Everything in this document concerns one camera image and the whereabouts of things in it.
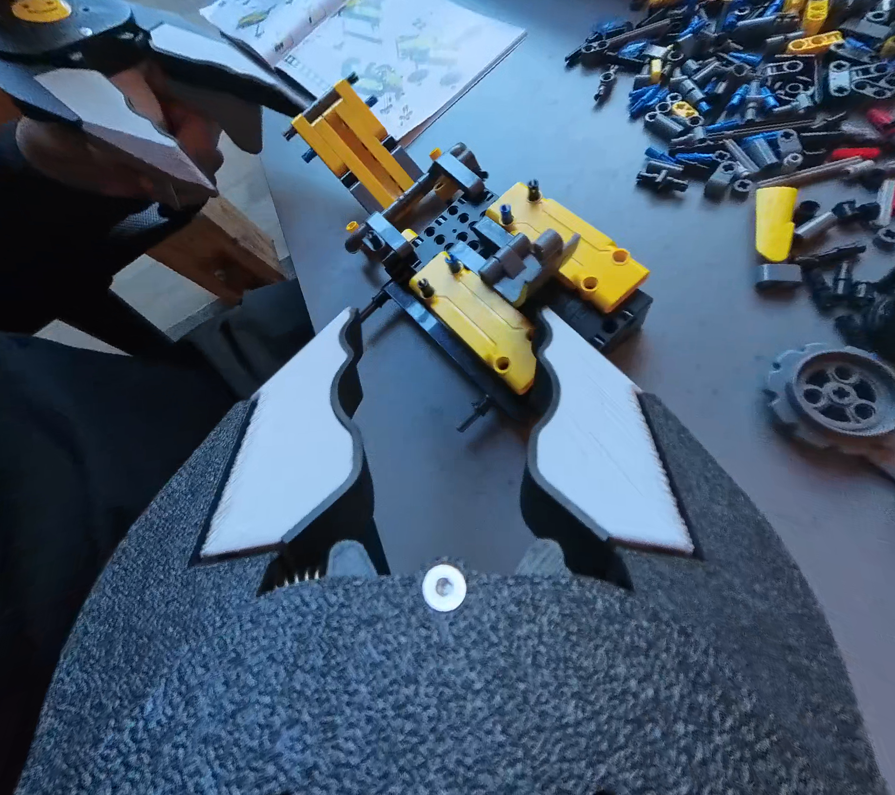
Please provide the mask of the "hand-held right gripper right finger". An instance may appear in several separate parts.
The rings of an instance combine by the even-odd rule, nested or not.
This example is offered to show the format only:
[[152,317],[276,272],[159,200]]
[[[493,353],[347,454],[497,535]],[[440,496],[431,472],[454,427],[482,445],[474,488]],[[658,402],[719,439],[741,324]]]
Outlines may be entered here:
[[695,559],[639,386],[552,309],[538,314],[534,348],[542,413],[520,493],[534,536],[556,545],[573,575],[628,575],[628,552]]

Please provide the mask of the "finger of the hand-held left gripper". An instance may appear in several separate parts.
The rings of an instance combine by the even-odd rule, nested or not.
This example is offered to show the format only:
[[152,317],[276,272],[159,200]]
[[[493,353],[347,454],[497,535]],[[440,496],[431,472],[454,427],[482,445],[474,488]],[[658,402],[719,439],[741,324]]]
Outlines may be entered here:
[[112,75],[61,69],[36,78],[14,75],[2,65],[2,107],[17,120],[57,123],[81,132],[97,148],[139,171],[158,203],[174,208],[200,206],[218,195],[217,185],[180,145],[137,113],[111,81]]
[[263,149],[263,108],[295,118],[312,103],[229,41],[163,22],[149,30],[149,48],[175,94],[207,113],[242,152]]

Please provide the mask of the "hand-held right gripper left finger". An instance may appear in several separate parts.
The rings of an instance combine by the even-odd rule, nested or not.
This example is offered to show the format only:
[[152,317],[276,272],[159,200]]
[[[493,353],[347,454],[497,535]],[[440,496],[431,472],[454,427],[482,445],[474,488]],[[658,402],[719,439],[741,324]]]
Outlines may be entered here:
[[361,543],[388,575],[361,430],[361,314],[344,309],[249,399],[200,533],[200,562],[273,554],[287,575]]

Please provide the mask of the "yellow black brick model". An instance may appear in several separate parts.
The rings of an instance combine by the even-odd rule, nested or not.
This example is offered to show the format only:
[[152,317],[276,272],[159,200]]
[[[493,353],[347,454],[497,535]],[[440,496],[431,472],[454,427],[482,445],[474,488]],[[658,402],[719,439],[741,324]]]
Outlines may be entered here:
[[418,165],[340,80],[292,118],[304,160],[319,160],[364,210],[344,250],[386,281],[361,312],[392,301],[493,408],[520,422],[535,406],[538,314],[556,311],[601,354],[635,334],[652,305],[648,268],[545,197],[535,179],[497,195],[462,142]]

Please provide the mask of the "pile of small brick parts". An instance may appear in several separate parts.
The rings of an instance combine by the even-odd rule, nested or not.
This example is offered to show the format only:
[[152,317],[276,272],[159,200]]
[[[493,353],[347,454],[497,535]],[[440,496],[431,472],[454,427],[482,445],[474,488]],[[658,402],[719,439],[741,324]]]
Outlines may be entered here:
[[798,189],[794,239],[812,303],[851,346],[893,356],[893,270],[860,279],[863,241],[820,249],[834,228],[893,252],[893,0],[632,0],[637,21],[594,25],[565,57],[598,69],[594,106],[622,69],[627,114],[650,145],[640,188],[755,202]]

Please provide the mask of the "grey desk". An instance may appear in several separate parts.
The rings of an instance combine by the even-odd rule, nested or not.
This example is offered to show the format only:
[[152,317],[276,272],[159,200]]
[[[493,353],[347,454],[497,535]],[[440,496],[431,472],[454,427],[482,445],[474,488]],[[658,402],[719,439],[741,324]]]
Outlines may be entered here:
[[[791,443],[769,423],[762,387],[778,353],[840,343],[810,297],[758,294],[752,206],[636,187],[648,139],[627,115],[620,72],[596,108],[596,71],[565,56],[630,0],[453,0],[526,30],[491,73],[410,148],[464,141],[502,191],[544,193],[646,265],[654,298],[643,331],[612,358],[658,396],[766,514],[817,595],[869,726],[893,725],[893,485],[852,457]],[[357,415],[390,567],[458,555],[511,571],[531,535],[519,511],[526,437],[491,410],[455,430],[477,390],[389,302],[364,323]]]

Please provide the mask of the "person's left hand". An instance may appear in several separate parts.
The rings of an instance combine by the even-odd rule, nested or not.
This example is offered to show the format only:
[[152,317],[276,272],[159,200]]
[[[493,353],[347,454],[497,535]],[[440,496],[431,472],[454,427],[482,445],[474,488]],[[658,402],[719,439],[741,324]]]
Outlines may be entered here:
[[223,164],[218,146],[222,130],[176,95],[173,82],[158,65],[141,63],[112,75],[111,81],[137,113],[169,134],[212,185],[217,185]]

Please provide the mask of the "person's black trousers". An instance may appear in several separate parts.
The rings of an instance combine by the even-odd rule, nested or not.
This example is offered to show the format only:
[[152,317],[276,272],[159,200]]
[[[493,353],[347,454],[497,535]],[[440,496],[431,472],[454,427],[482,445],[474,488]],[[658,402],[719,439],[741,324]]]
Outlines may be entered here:
[[[301,285],[249,293],[202,324],[207,356],[125,356],[34,335],[2,308],[1,786],[13,793],[50,679],[97,576],[237,401],[314,335]],[[219,374],[233,376],[228,382]]]

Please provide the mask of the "grey sprocket wheel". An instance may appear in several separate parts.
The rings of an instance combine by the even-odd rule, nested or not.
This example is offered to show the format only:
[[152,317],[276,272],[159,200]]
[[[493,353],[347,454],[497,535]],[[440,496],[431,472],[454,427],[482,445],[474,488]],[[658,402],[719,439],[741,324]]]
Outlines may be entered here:
[[893,477],[894,372],[878,356],[821,343],[787,350],[772,362],[764,393],[773,424],[791,439]]

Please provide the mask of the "white instruction booklet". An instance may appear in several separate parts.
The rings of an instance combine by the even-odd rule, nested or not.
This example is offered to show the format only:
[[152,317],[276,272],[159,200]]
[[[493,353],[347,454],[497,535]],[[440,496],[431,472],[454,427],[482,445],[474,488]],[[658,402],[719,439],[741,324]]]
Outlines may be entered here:
[[215,0],[200,15],[316,99],[356,75],[404,143],[526,34],[450,0]]

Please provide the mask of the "yellow curved panel piece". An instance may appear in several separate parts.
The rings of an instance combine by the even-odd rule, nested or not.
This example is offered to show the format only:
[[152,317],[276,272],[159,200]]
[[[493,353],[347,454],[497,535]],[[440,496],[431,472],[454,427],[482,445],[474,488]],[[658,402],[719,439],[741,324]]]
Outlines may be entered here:
[[767,262],[783,263],[789,257],[798,195],[797,188],[784,185],[755,191],[755,252]]

